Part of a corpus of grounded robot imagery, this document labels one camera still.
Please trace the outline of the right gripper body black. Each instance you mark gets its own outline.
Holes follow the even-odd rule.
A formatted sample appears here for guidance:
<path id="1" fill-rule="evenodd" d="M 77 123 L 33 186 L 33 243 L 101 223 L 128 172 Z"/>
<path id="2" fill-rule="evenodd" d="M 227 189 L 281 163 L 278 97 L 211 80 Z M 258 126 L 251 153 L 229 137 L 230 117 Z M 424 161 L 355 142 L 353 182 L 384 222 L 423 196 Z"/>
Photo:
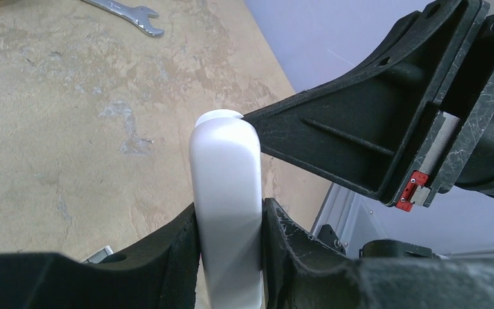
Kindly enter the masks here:
<path id="1" fill-rule="evenodd" d="M 428 207 L 451 187 L 494 198 L 494 14 L 485 1 L 434 1 L 410 16 L 430 67 L 411 139 L 380 202 L 409 211 Z"/>

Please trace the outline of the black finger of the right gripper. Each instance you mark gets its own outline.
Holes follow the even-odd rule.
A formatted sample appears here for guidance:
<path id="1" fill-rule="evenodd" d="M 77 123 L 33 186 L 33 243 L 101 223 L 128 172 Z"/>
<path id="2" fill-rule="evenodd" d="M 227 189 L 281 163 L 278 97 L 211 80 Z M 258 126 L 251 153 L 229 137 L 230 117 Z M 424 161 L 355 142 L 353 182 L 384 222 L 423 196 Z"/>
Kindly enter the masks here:
<path id="1" fill-rule="evenodd" d="M 244 119 L 264 153 L 394 203 L 434 142 L 481 25 L 480 1 L 434 1 L 399 19 L 351 71 Z"/>

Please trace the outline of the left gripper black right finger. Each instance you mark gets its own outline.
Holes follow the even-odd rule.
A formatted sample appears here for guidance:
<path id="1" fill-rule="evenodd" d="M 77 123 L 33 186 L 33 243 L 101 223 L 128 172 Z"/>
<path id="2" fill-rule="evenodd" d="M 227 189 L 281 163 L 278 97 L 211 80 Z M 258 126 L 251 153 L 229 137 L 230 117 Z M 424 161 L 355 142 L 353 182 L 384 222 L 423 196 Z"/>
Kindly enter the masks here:
<path id="1" fill-rule="evenodd" d="M 264 200 L 268 308 L 494 308 L 494 263 L 419 257 L 350 259 Z"/>

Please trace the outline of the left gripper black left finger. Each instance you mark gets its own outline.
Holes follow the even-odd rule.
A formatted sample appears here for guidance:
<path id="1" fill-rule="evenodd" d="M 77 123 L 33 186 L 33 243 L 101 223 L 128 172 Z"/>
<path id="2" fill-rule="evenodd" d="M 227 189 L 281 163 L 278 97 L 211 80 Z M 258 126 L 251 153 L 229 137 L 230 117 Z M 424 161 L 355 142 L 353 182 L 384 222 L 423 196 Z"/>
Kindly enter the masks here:
<path id="1" fill-rule="evenodd" d="M 193 206 L 99 263 L 0 254 L 0 308 L 193 308 L 199 257 Z"/>

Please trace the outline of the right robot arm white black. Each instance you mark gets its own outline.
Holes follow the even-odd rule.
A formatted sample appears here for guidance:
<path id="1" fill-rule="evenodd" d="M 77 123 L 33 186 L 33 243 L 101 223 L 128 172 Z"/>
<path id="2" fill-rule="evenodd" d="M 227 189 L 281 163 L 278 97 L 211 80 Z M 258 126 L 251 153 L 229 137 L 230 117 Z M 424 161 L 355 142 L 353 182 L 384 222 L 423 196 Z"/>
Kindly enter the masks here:
<path id="1" fill-rule="evenodd" d="M 359 65 L 245 116 L 263 153 L 389 207 L 494 198 L 494 14 L 434 1 Z"/>

